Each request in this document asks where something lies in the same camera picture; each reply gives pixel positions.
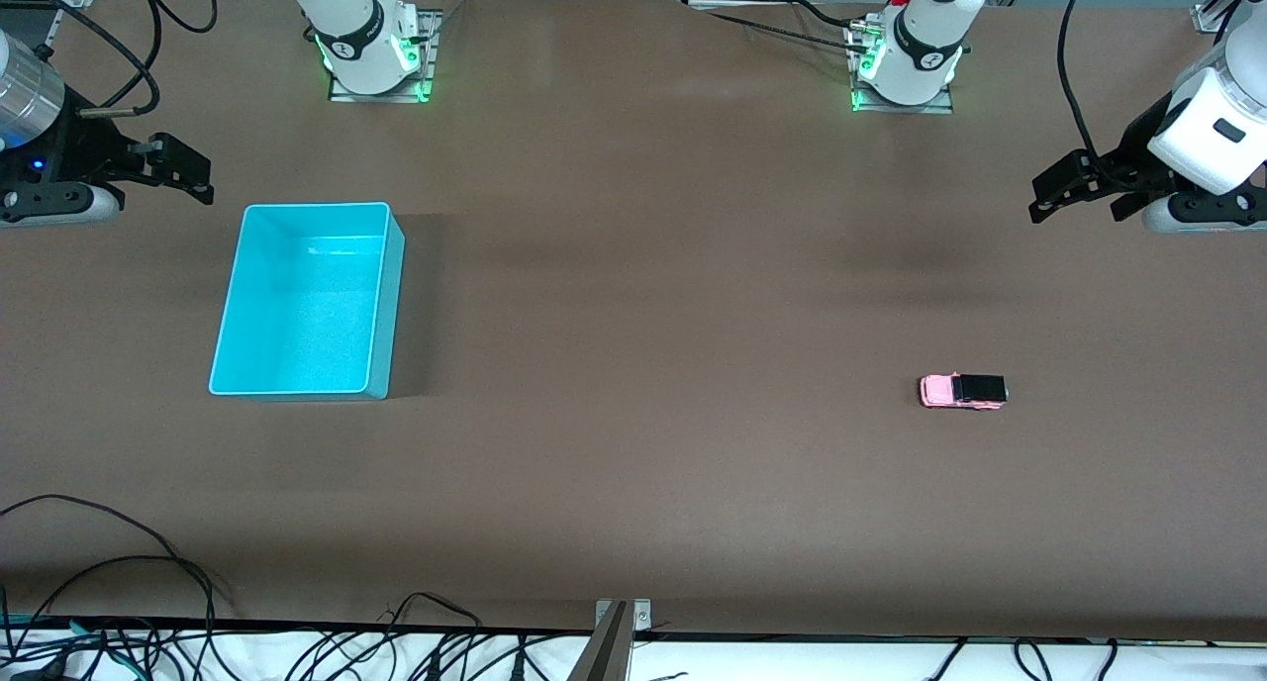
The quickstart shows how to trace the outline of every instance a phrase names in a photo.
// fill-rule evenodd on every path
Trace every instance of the white surface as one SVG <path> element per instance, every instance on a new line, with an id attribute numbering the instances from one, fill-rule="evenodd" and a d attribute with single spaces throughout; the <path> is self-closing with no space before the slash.
<path id="1" fill-rule="evenodd" d="M 33 633 L 30 640 L 47 640 L 65 635 L 48 632 Z M 224 661 L 246 681 L 280 681 L 295 659 L 319 635 L 293 632 L 269 635 L 217 637 L 217 649 Z M 366 634 L 345 649 L 353 657 L 380 637 Z M 397 642 L 397 671 L 390 678 L 404 680 L 426 658 L 438 634 L 411 634 Z M 470 656 L 466 676 L 470 677 L 500 653 L 514 648 L 516 637 L 504 635 L 475 647 Z M 585 644 L 583 637 L 552 639 L 532 645 L 528 653 L 546 672 L 550 681 L 565 681 L 575 659 Z M 182 644 L 191 657 L 198 656 L 200 640 Z M 635 644 L 630 681 L 651 681 L 674 673 L 687 672 L 683 681 L 921 681 L 931 676 L 950 653 L 952 643 L 711 643 L 711 642 L 653 642 Z M 1104 663 L 1107 647 L 1104 645 L 1041 645 L 1043 654 L 1055 681 L 1093 681 Z M 1030 666 L 1038 663 L 1030 652 L 1024 652 Z M 84 671 L 91 653 L 76 654 L 67 667 L 68 676 Z M 204 663 L 207 681 L 229 681 L 214 657 L 208 653 Z M 511 673 L 513 654 L 479 677 L 479 681 L 506 681 Z M 326 681 L 329 675 L 347 663 L 340 653 L 332 653 L 314 678 Z M 461 663 L 455 665 L 445 681 L 459 681 Z M 307 665 L 300 666 L 300 676 Z M 392 653 L 384 648 L 356 671 L 365 681 L 389 681 Z M 1117 662 L 1109 673 L 1109 681 L 1262 681 L 1267 675 L 1267 649 L 1262 648 L 1210 648 L 1210 647 L 1121 647 Z M 131 672 L 113 662 L 104 661 L 94 676 L 96 681 L 133 681 Z M 175 678 L 165 662 L 155 672 L 156 681 Z M 343 678 L 355 681 L 351 673 Z M 540 681 L 531 667 L 526 668 L 528 681 Z M 944 681 L 1026 681 L 1026 676 L 1012 659 L 1010 643 L 974 643 L 950 666 Z"/>

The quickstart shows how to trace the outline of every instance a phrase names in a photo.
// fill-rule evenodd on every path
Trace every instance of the wire bundle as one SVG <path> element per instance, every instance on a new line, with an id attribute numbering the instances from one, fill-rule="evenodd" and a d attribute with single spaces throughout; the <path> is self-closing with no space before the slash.
<path id="1" fill-rule="evenodd" d="M 136 53 L 132 53 L 132 51 L 125 44 L 119 42 L 119 39 L 115 38 L 109 30 L 98 25 L 95 20 L 85 15 L 80 9 L 66 3 L 65 0 L 44 0 L 44 1 L 62 10 L 63 13 L 73 18 L 76 22 L 81 23 L 82 27 L 96 33 L 98 37 L 105 41 L 119 55 L 122 55 L 123 58 L 127 60 L 127 62 L 129 62 L 133 68 L 136 68 L 136 74 L 122 88 L 119 88 L 118 91 L 110 95 L 109 99 L 101 103 L 99 108 L 80 110 L 80 115 L 85 118 L 139 117 L 141 114 L 148 114 L 150 112 L 153 112 L 158 107 L 160 91 L 158 91 L 158 81 L 155 80 L 155 76 L 153 74 L 151 74 L 150 68 L 153 67 L 155 60 L 158 58 L 158 51 L 162 47 L 162 14 L 166 13 L 167 16 L 171 18 L 172 22 L 175 22 L 181 28 L 185 28 L 191 33 L 203 34 L 203 33 L 209 33 L 212 28 L 215 27 L 215 23 L 219 19 L 219 13 L 220 13 L 219 0 L 209 0 L 210 16 L 207 19 L 207 24 L 191 25 L 188 22 L 185 22 L 180 15 L 176 15 L 176 13 L 166 3 L 163 3 L 163 0 L 146 0 L 146 4 L 150 6 L 150 16 L 152 22 L 152 28 L 151 28 L 152 37 L 150 41 L 150 52 L 142 61 L 136 56 Z M 139 107 L 114 109 L 114 105 L 117 105 L 120 100 L 123 100 L 123 98 L 125 98 L 128 93 L 131 93 L 137 85 L 139 85 L 142 80 L 144 80 L 146 86 L 150 89 L 150 99 Z"/>
<path id="2" fill-rule="evenodd" d="M 207 657 L 209 654 L 215 659 L 218 667 L 220 667 L 228 677 L 233 681 L 243 681 L 234 668 L 224 661 L 224 656 L 220 653 L 220 649 L 217 648 L 215 639 L 218 637 L 239 634 L 283 634 L 286 632 L 309 630 L 317 632 L 321 634 L 321 638 L 299 654 L 294 665 L 290 667 L 290 671 L 285 675 L 284 681 L 334 681 L 345 675 L 350 675 L 357 681 L 364 681 L 357 672 L 357 665 L 369 662 L 379 654 L 384 647 L 390 651 L 393 658 L 392 672 L 388 675 L 386 681 L 393 681 L 397 678 L 398 670 L 398 649 L 395 642 L 402 637 L 413 633 L 409 630 L 402 630 L 399 626 L 408 614 L 411 605 L 416 600 L 423 599 L 431 604 L 441 606 L 442 609 L 465 616 L 474 626 L 470 632 L 445 634 L 438 644 L 436 644 L 436 647 L 427 654 L 423 662 L 416 668 L 412 668 L 411 673 L 404 677 L 407 681 L 438 681 L 440 677 L 443 677 L 446 672 L 456 667 L 459 663 L 461 663 L 461 680 L 473 681 L 474 678 L 483 676 L 489 668 L 494 667 L 511 654 L 521 654 L 527 665 L 536 670 L 544 681 L 550 681 L 544 676 L 536 662 L 527 656 L 527 648 L 533 644 L 569 634 L 559 633 L 535 639 L 523 639 L 517 647 L 476 670 L 468 678 L 466 667 L 471 649 L 492 640 L 494 637 L 489 634 L 480 634 L 480 630 L 484 629 L 484 621 L 479 616 L 466 609 L 462 609 L 461 605 L 456 605 L 433 592 L 413 592 L 402 600 L 394 610 L 385 611 L 384 616 L 388 618 L 388 624 L 381 632 L 329 633 L 305 626 L 279 629 L 275 632 L 217 629 L 215 597 L 224 597 L 226 595 L 215 586 L 212 577 L 209 577 L 203 567 L 177 554 L 176 547 L 157 530 L 113 507 L 60 493 L 47 493 L 19 501 L 9 507 L 5 507 L 4 510 L 0 510 L 0 519 L 41 501 L 62 501 L 105 512 L 141 530 L 157 542 L 158 545 L 162 547 L 163 554 L 131 554 L 91 564 L 58 585 L 58 587 L 51 595 L 46 596 L 46 599 L 39 604 L 35 613 L 29 615 L 25 620 L 10 614 L 6 590 L 3 585 L 0 585 L 0 625 L 4 626 L 4 649 L 0 652 L 0 670 L 5 670 L 15 665 L 41 662 L 46 662 L 46 671 L 58 670 L 65 668 L 66 662 L 71 656 L 90 653 L 92 654 L 92 661 L 89 663 L 86 672 L 82 672 L 80 676 L 80 681 L 91 681 L 94 672 L 98 670 L 103 659 L 110 659 L 125 667 L 132 672 L 132 676 L 136 676 L 137 681 L 153 681 L 155 672 L 158 670 L 170 671 L 171 675 L 176 677 L 176 681 L 200 681 L 204 676 L 204 665 L 208 662 Z M 201 630 L 171 630 L 165 635 L 165 633 L 160 632 L 158 628 L 156 628 L 151 621 L 142 618 L 110 618 L 106 620 L 71 621 L 71 630 L 73 632 L 73 635 L 71 637 L 51 642 L 30 640 L 29 634 L 43 624 L 44 619 L 47 619 L 46 615 L 49 613 L 53 604 L 56 604 L 60 596 L 65 595 L 67 590 L 76 586 L 76 583 L 81 582 L 86 577 L 96 574 L 101 569 L 142 562 L 176 566 L 195 582 L 195 586 L 199 587 L 199 592 L 205 600 L 205 615 Z M 144 635 L 137 637 L 137 629 L 144 630 Z M 351 644 L 366 638 L 375 640 L 365 648 L 350 651 Z M 196 654 L 191 653 L 191 651 L 186 649 L 184 645 L 190 642 L 198 643 Z M 340 654 L 346 663 L 341 665 L 333 672 L 321 672 L 323 665 L 334 658 L 336 653 Z M 188 676 L 186 667 L 190 671 L 190 675 Z M 58 671 L 53 676 L 60 675 L 61 672 Z"/>

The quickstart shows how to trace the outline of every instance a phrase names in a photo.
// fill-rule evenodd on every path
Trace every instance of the metal post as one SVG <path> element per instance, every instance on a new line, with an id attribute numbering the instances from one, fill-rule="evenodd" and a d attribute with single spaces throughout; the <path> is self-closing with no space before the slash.
<path id="1" fill-rule="evenodd" d="M 585 651 L 580 652 L 568 681 L 626 681 L 636 623 L 634 600 L 613 601 L 603 613 L 594 635 L 589 637 Z"/>

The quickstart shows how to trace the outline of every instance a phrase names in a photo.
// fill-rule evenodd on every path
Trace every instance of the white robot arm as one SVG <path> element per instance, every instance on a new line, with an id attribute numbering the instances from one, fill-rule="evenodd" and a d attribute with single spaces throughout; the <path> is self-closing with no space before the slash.
<path id="1" fill-rule="evenodd" d="M 1181 74 L 1116 150 L 1073 150 L 1034 179 L 1030 218 L 1119 195 L 1114 221 L 1144 212 L 1159 232 L 1267 230 L 1267 0 Z"/>
<path id="2" fill-rule="evenodd" d="M 963 56 L 963 39 L 986 0 L 910 0 L 868 15 L 881 38 L 862 61 L 858 77 L 900 105 L 938 96 Z"/>
<path id="3" fill-rule="evenodd" d="M 422 67 L 418 10 L 400 0 L 298 0 L 326 67 L 348 91 L 376 95 Z"/>

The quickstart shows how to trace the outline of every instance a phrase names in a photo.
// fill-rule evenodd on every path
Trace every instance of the black cable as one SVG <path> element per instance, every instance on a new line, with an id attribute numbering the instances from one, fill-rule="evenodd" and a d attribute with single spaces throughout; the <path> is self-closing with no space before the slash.
<path id="1" fill-rule="evenodd" d="M 158 82 L 155 80 L 155 76 L 150 74 L 150 68 L 146 67 L 144 63 L 142 63 L 141 60 L 132 53 L 131 49 L 128 49 L 128 46 L 120 43 L 119 39 L 111 36 L 105 28 L 98 25 L 95 20 L 92 20 L 87 15 L 84 15 L 82 13 L 80 13 L 77 8 L 66 3 L 65 0 L 47 0 L 47 1 L 60 8 L 63 13 L 66 13 L 75 20 L 80 22 L 82 27 L 96 33 L 98 37 L 109 43 L 110 47 L 118 51 L 118 53 L 122 55 L 123 58 L 127 60 L 127 62 L 131 62 L 132 67 L 134 67 L 137 72 L 139 72 L 141 79 L 144 80 L 146 86 L 150 88 L 150 101 L 142 104 L 141 107 L 133 107 L 131 109 L 127 109 L 127 112 L 132 113 L 132 117 L 148 114 L 153 112 L 155 108 L 158 107 Z M 80 110 L 80 117 L 84 117 L 85 119 L 91 119 L 101 117 L 119 117 L 119 114 L 109 114 L 109 113 L 100 114 L 100 113 L 90 113 L 87 110 Z"/>
<path id="2" fill-rule="evenodd" d="M 454 602 L 446 600 L 445 597 L 441 597 L 440 595 L 437 595 L 435 592 L 413 592 L 413 593 L 411 593 L 408 597 L 404 599 L 403 602 L 400 602 L 399 607 L 397 609 L 397 616 L 403 618 L 404 614 L 405 614 L 405 610 L 409 607 L 409 604 L 412 604 L 413 600 L 417 599 L 417 597 L 422 597 L 424 600 L 432 601 L 432 602 L 435 602 L 435 604 L 437 604 L 437 605 L 447 609 L 449 611 L 451 611 L 454 614 L 460 614 L 460 615 L 465 616 L 466 619 L 470 619 L 471 623 L 475 624 L 475 626 L 480 626 L 480 628 L 484 626 L 484 621 L 479 616 L 475 616 L 474 614 L 471 614 L 470 611 L 468 611 L 461 605 L 454 604 Z"/>
<path id="3" fill-rule="evenodd" d="M 361 663 L 362 661 L 365 661 L 365 659 L 372 657 L 375 653 L 378 653 L 378 651 L 380 648 L 383 648 L 383 645 L 385 645 L 385 644 L 393 644 L 393 643 L 395 643 L 395 640 L 399 637 L 403 637 L 403 635 L 404 635 L 403 632 L 398 633 L 398 635 L 395 635 L 395 637 L 388 637 L 388 635 L 384 634 L 384 638 L 381 640 L 379 640 L 375 644 L 370 645 L 369 648 L 364 649 L 360 654 L 357 654 L 351 661 L 348 661 L 347 663 L 345 663 L 343 667 L 340 667 L 338 671 L 336 671 L 334 673 L 331 673 L 329 676 L 327 676 L 326 681 L 333 681 L 334 678 L 338 678 L 340 676 L 343 676 L 343 673 L 347 673 L 353 666 L 356 666 L 357 663 Z"/>
<path id="4" fill-rule="evenodd" d="M 449 668 L 452 668 L 457 663 L 457 661 L 461 659 L 461 662 L 462 662 L 462 671 L 459 675 L 459 678 L 465 677 L 466 676 L 466 661 L 471 656 L 471 649 L 474 649 L 475 647 L 478 647 L 480 644 L 490 642 L 493 639 L 494 639 L 494 637 L 485 635 L 483 639 L 480 639 L 479 642 L 476 642 L 475 640 L 475 634 L 468 634 L 468 635 L 465 635 L 465 639 L 464 638 L 459 638 L 457 643 L 454 644 L 454 648 L 456 648 L 459 644 L 461 644 L 462 640 L 466 642 L 466 648 L 462 649 L 462 653 L 460 653 L 460 654 L 455 656 L 454 658 L 449 659 L 447 663 L 445 663 L 443 666 L 440 667 L 440 676 L 443 677 L 443 675 L 449 672 Z"/>
<path id="5" fill-rule="evenodd" d="M 108 640 L 105 639 L 105 632 L 101 632 L 101 644 L 96 649 L 96 656 L 92 657 L 92 663 L 87 665 L 84 675 L 80 676 L 82 681 L 91 681 L 92 673 L 96 672 L 96 666 L 101 663 L 101 657 L 105 656 L 105 649 L 108 647 Z"/>
<path id="6" fill-rule="evenodd" d="M 933 676 L 929 676 L 927 681 L 941 681 L 941 677 L 946 675 L 946 668 L 950 668 L 950 663 L 954 662 L 954 657 L 959 656 L 959 652 L 962 652 L 963 648 L 967 645 L 968 645 L 968 637 L 959 637 L 958 639 L 955 639 L 954 649 L 950 649 L 950 653 L 946 654 L 946 658 L 941 662 L 941 666 L 938 667 L 938 671 Z"/>
<path id="7" fill-rule="evenodd" d="M 541 667 L 532 659 L 532 656 L 528 654 L 527 649 L 523 651 L 523 661 L 528 662 L 528 667 L 541 677 L 541 681 L 550 681 L 550 677 L 546 676 L 545 671 L 541 671 Z"/>
<path id="8" fill-rule="evenodd" d="M 212 4 L 212 15 L 207 19 L 207 24 L 205 25 L 198 27 L 198 28 L 195 28 L 194 25 L 190 25 L 189 23 L 186 23 L 185 20 L 182 20 L 180 15 L 176 15 L 175 13 L 172 13 L 172 9 L 169 8 L 167 4 L 163 3 L 162 0 L 155 0 L 155 1 L 158 4 L 158 8 L 163 13 L 166 13 L 169 18 L 172 19 L 174 23 L 176 23 L 181 28 L 185 28 L 190 33 L 198 33 L 198 34 L 209 33 L 209 32 L 212 32 L 212 28 L 215 27 L 215 22 L 219 20 L 219 18 L 220 18 L 220 4 L 219 4 L 219 0 L 210 0 L 210 4 Z"/>
<path id="9" fill-rule="evenodd" d="M 550 642 L 550 640 L 559 639 L 561 637 L 569 637 L 569 635 L 571 635 L 571 632 L 557 632 L 555 634 L 546 634 L 545 637 L 537 637 L 536 639 L 528 639 L 525 643 L 516 645 L 513 649 L 508 651 L 507 653 L 503 653 L 503 654 L 498 656 L 497 658 L 494 658 L 493 661 L 485 663 L 479 671 L 476 671 L 475 673 L 471 673 L 470 677 L 466 681 L 475 681 L 476 678 L 479 678 L 480 676 L 483 676 L 484 672 L 487 672 L 489 668 L 493 668 L 494 666 L 497 666 L 498 663 L 500 663 L 502 661 L 504 661 L 511 654 L 519 653 L 519 649 L 526 649 L 526 648 L 528 648 L 528 647 L 531 647 L 533 644 L 540 644 L 542 642 Z"/>
<path id="10" fill-rule="evenodd" d="M 9 592 L 0 585 L 0 624 L 4 624 L 5 645 L 9 648 L 9 658 L 18 656 L 18 649 L 13 645 L 13 624 L 9 623 Z"/>
<path id="11" fill-rule="evenodd" d="M 201 567 L 198 566 L 198 563 L 190 562 L 190 561 L 188 561 L 185 558 L 176 557 L 176 555 L 172 555 L 172 557 L 162 557 L 162 555 L 123 555 L 123 557 L 110 558 L 110 559 L 106 559 L 104 562 L 99 562 L 96 564 L 91 564 L 91 566 L 89 566 L 89 567 L 86 567 L 86 568 L 76 572 L 67 581 L 62 582 L 56 590 L 53 590 L 53 592 L 51 595 L 48 595 L 48 597 L 46 597 L 43 602 L 39 604 L 39 606 L 35 609 L 35 613 L 32 614 L 32 619 L 38 618 L 42 613 L 44 613 L 44 610 L 49 609 L 51 605 L 53 605 L 53 602 L 57 601 L 57 597 L 60 597 L 75 582 L 81 581 L 84 577 L 87 577 L 89 574 L 91 574 L 91 573 L 94 573 L 94 572 L 96 572 L 99 569 L 103 569 L 105 567 L 110 567 L 110 566 L 114 566 L 114 564 L 122 564 L 124 562 L 170 562 L 170 563 L 174 563 L 174 564 L 179 566 L 186 574 L 189 574 L 194 580 L 194 582 L 198 583 L 198 586 L 203 590 L 203 593 L 207 596 L 207 630 L 208 630 L 208 633 L 212 632 L 213 625 L 214 625 L 214 620 L 215 620 L 215 602 L 214 602 L 214 599 L 213 599 L 213 587 L 212 587 L 212 583 L 210 583 L 210 578 L 207 577 L 207 573 L 203 571 Z M 22 643 L 25 640 L 28 632 L 30 632 L 30 626 L 28 626 L 27 629 L 24 629 L 22 632 L 22 635 L 18 637 L 18 645 L 19 647 L 22 647 Z M 209 640 L 210 640 L 210 635 L 208 634 L 207 642 L 209 642 Z M 201 663 L 201 654 L 205 653 L 205 652 L 207 652 L 207 643 L 203 644 L 203 651 L 199 654 L 199 663 Z M 199 672 L 198 672 L 196 668 L 194 670 L 194 678 L 195 680 L 199 678 Z"/>
<path id="12" fill-rule="evenodd" d="M 848 28 L 849 27 L 849 20 L 841 20 L 839 18 L 832 18 L 831 15 L 827 15 L 826 13 L 818 10 L 818 8 L 816 5 L 813 5 L 813 4 L 811 4 L 808 0 L 787 0 L 786 3 L 792 4 L 792 5 L 799 5 L 799 6 L 805 8 L 806 10 L 808 10 L 810 13 L 812 13 L 815 18 L 817 18 L 818 20 L 822 20 L 824 23 L 827 23 L 829 25 L 835 25 L 837 28 Z"/>
<path id="13" fill-rule="evenodd" d="M 514 663 L 511 666 L 511 681 L 526 681 L 526 675 L 523 672 L 525 663 L 527 663 L 528 652 L 523 648 L 523 642 L 528 640 L 527 635 L 519 634 L 519 651 L 514 654 Z"/>
<path id="14" fill-rule="evenodd" d="M 427 681 L 440 681 L 441 671 L 440 663 L 443 662 L 445 654 L 457 648 L 461 644 L 462 638 L 460 634 L 445 634 L 440 637 L 440 642 L 436 643 L 436 648 L 431 649 L 427 658 L 423 659 L 413 673 L 409 675 L 407 681 L 419 681 L 426 675 Z"/>
<path id="15" fill-rule="evenodd" d="M 1069 85 L 1069 71 L 1064 62 L 1064 46 L 1069 37 L 1069 19 L 1073 16 L 1073 8 L 1077 3 L 1078 0 L 1069 0 L 1069 4 L 1064 9 L 1064 16 L 1060 19 L 1060 33 L 1055 39 L 1055 68 L 1060 74 L 1060 89 L 1064 90 L 1064 99 L 1069 103 L 1069 110 L 1073 112 L 1073 123 L 1078 128 L 1082 143 L 1091 152 L 1092 157 L 1095 157 L 1100 152 L 1096 151 L 1095 143 L 1091 141 L 1091 132 L 1087 129 L 1087 122 L 1082 117 L 1082 107 L 1078 104 L 1078 98 L 1073 94 L 1073 88 Z"/>
<path id="16" fill-rule="evenodd" d="M 146 55 L 146 60 L 143 62 L 148 70 L 155 66 L 155 61 L 158 60 L 158 49 L 162 47 L 162 14 L 158 13 L 158 4 L 155 3 L 155 0 L 146 0 L 146 4 L 150 6 L 150 16 L 153 20 L 153 27 L 151 28 L 151 34 L 153 37 L 150 39 L 150 53 Z M 139 71 L 133 72 L 132 79 L 119 88 L 117 93 L 110 95 L 109 99 L 101 103 L 101 107 L 114 107 L 114 104 L 119 104 L 119 100 L 125 98 L 128 93 L 141 84 L 141 77 Z"/>
<path id="17" fill-rule="evenodd" d="M 1064 8 L 1064 16 L 1060 19 L 1060 33 L 1055 41 L 1055 70 L 1060 76 L 1060 90 L 1064 91 L 1064 99 L 1069 103 L 1069 112 L 1073 113 L 1073 126 L 1078 128 L 1078 136 L 1082 137 L 1082 146 L 1086 147 L 1087 156 L 1095 165 L 1100 178 L 1121 191 L 1134 193 L 1135 189 L 1128 184 L 1123 184 L 1120 179 L 1110 174 L 1109 170 L 1104 167 L 1100 152 L 1096 151 L 1095 142 L 1091 139 L 1091 131 L 1087 128 L 1087 120 L 1082 117 L 1082 105 L 1078 104 L 1078 98 L 1073 94 L 1073 86 L 1069 84 L 1069 70 L 1066 65 L 1064 52 L 1066 43 L 1069 37 L 1069 20 L 1073 16 L 1073 8 L 1077 4 L 1078 0 L 1069 0 L 1069 4 Z"/>
<path id="18" fill-rule="evenodd" d="M 75 496 L 67 496 L 67 495 L 63 495 L 63 493 L 44 493 L 44 495 L 41 495 L 41 496 L 34 496 L 34 497 L 29 497 L 29 498 L 23 500 L 23 501 L 18 501 L 18 502 L 10 505 L 9 507 L 6 507 L 4 510 L 0 510 L 0 517 L 4 517 L 5 515 L 9 515 L 10 512 L 14 512 L 18 509 L 27 507 L 30 503 L 35 503 L 35 502 L 39 502 L 39 501 L 49 501 L 49 500 L 63 501 L 63 502 L 70 502 L 70 503 L 75 503 L 75 505 L 81 505 L 84 507 L 90 507 L 92 510 L 99 510 L 99 511 L 105 512 L 108 515 L 113 515 L 114 517 L 118 517 L 123 522 L 127 522 L 128 525 L 132 525 L 133 528 L 137 528 L 142 533 L 144 533 L 144 534 L 150 535 L 151 538 L 153 538 L 155 540 L 157 540 L 158 544 L 162 545 L 162 549 L 167 554 L 170 554 L 171 557 L 180 557 L 176 553 L 176 547 L 172 545 L 171 542 L 167 542 L 167 538 L 163 538 L 162 535 L 158 534 L 157 530 L 155 530 L 153 528 L 146 525 L 144 522 L 141 522 L 139 520 L 132 517 L 131 515 L 125 515 L 123 512 L 119 512 L 118 510 L 115 510 L 115 509 L 113 509 L 113 507 L 110 507 L 108 505 L 100 505 L 99 502 L 92 502 L 90 500 L 77 498 Z"/>
<path id="19" fill-rule="evenodd" d="M 1214 44 L 1223 42 L 1223 37 L 1228 34 L 1228 25 L 1232 24 L 1232 18 L 1237 15 L 1237 9 L 1240 8 L 1243 1 L 1244 0 L 1233 0 L 1232 4 L 1228 5 L 1223 14 L 1223 22 L 1219 23 L 1219 32 L 1214 36 Z"/>
<path id="20" fill-rule="evenodd" d="M 1043 677 L 1038 677 L 1030 667 L 1026 666 L 1025 659 L 1021 658 L 1021 645 L 1028 645 L 1034 649 L 1034 656 L 1038 657 L 1039 666 L 1043 667 Z M 1016 666 L 1021 667 L 1025 676 L 1031 677 L 1033 681 L 1052 681 L 1052 670 L 1047 666 L 1047 657 L 1043 656 L 1043 649 L 1038 648 L 1038 644 L 1033 639 L 1016 639 L 1012 642 L 1012 658 L 1016 659 Z"/>
<path id="21" fill-rule="evenodd" d="M 729 20 L 731 23 L 739 23 L 740 25 L 746 25 L 749 28 L 756 28 L 758 30 L 765 30 L 768 33 L 774 33 L 778 36 L 787 36 L 789 38 L 796 38 L 798 41 L 806 41 L 817 44 L 825 44 L 827 47 L 840 48 L 848 52 L 865 52 L 867 48 L 863 46 L 837 43 L 834 41 L 825 41 L 822 38 L 816 38 L 813 36 L 806 36 L 803 33 L 793 33 L 792 30 L 784 30 L 783 28 L 775 28 L 773 25 L 763 25 L 761 23 L 753 23 L 751 20 L 745 20 L 742 18 L 735 18 L 732 15 L 723 15 L 721 13 L 710 13 L 713 18 L 720 18 L 721 20 Z"/>
<path id="22" fill-rule="evenodd" d="M 169 644 L 176 647 L 176 651 L 180 652 L 180 654 L 184 656 L 190 662 L 190 666 L 193 666 L 193 659 L 190 659 L 185 654 L 185 651 L 182 648 L 180 648 L 180 643 L 176 640 L 177 637 L 180 635 L 180 632 L 175 632 L 174 630 L 171 633 L 171 637 L 169 637 L 167 640 L 165 642 L 162 639 L 162 632 L 158 632 L 158 628 L 156 628 L 153 624 L 151 624 L 150 620 L 142 619 L 139 616 L 128 616 L 128 618 L 124 618 L 124 619 L 131 620 L 131 621 L 138 621 L 138 623 L 141 623 L 142 625 L 144 625 L 148 629 L 148 632 L 146 632 L 146 638 L 144 638 L 144 642 L 143 642 L 143 648 L 144 648 L 144 652 L 146 652 L 146 656 L 144 656 L 144 670 L 146 670 L 146 673 L 148 673 L 150 677 L 153 678 L 155 668 L 158 667 L 158 662 L 162 661 L 163 654 L 166 654 L 167 659 L 171 662 L 172 668 L 176 668 L 176 678 L 177 678 L 177 681 L 185 681 L 185 668 L 181 668 L 180 659 L 177 659 L 176 654 L 171 653 L 166 648 Z M 124 632 L 122 626 L 118 628 L 118 632 L 119 632 L 119 637 L 127 637 L 127 632 Z"/>
<path id="23" fill-rule="evenodd" d="M 1109 677 L 1109 668 L 1112 668 L 1114 661 L 1117 661 L 1117 639 L 1109 639 L 1109 657 L 1100 667 L 1100 673 L 1096 673 L 1096 681 L 1105 681 Z"/>

